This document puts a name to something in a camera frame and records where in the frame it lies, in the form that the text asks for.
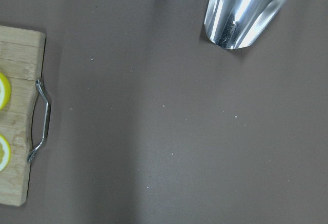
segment wooden plank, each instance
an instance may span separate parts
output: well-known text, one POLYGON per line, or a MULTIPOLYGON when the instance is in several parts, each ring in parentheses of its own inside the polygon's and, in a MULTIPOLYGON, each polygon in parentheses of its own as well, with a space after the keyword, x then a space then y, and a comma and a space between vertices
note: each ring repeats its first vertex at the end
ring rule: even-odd
POLYGON ((0 134, 12 151, 7 167, 0 171, 0 203, 6 205, 20 206, 26 201, 35 80, 41 76, 44 42, 42 33, 0 26, 0 71, 12 90, 8 104, 0 110, 0 134))

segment wooden tray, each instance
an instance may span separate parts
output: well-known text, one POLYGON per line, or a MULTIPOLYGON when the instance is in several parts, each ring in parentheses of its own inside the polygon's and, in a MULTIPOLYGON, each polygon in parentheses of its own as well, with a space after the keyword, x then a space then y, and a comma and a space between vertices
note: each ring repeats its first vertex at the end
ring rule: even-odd
POLYGON ((20 206, 26 201, 32 149, 31 124, 41 77, 46 36, 40 32, 0 26, 0 72, 11 84, 9 103, 0 110, 0 134, 10 144, 11 159, 0 171, 0 203, 20 206))

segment metal scoop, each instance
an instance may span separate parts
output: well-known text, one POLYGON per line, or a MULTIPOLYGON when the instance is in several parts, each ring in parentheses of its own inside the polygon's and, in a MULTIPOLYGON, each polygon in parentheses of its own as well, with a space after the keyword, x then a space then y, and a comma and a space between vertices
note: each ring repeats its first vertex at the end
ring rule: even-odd
POLYGON ((250 46, 286 0, 210 0, 205 16, 208 38, 226 49, 250 46))

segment silver handle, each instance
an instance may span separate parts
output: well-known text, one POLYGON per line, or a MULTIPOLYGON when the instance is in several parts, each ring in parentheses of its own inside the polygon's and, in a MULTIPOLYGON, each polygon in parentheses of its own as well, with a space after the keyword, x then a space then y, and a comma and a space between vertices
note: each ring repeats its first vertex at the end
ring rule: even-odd
POLYGON ((42 133, 42 139, 41 142, 37 147, 35 147, 32 151, 30 151, 28 157, 27 157, 27 162, 31 163, 32 160, 35 157, 35 154, 37 153, 38 149, 42 146, 42 144, 47 140, 48 137, 48 130, 49 130, 49 120, 50 120, 50 103, 47 100, 47 97, 45 95, 45 87, 43 84, 43 81, 41 78, 37 79, 35 82, 36 89, 38 90, 39 94, 41 95, 42 99, 46 103, 46 111, 45 111, 45 119, 43 123, 43 133, 42 133))

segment yellow lemon slice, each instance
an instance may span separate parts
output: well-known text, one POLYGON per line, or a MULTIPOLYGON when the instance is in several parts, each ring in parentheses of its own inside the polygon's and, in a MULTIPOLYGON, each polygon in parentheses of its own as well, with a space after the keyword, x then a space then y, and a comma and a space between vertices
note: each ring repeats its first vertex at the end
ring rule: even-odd
POLYGON ((10 145, 5 137, 0 134, 0 171, 4 169, 10 161, 10 145))
POLYGON ((10 95, 10 83, 4 74, 0 73, 0 110, 8 103, 10 95))

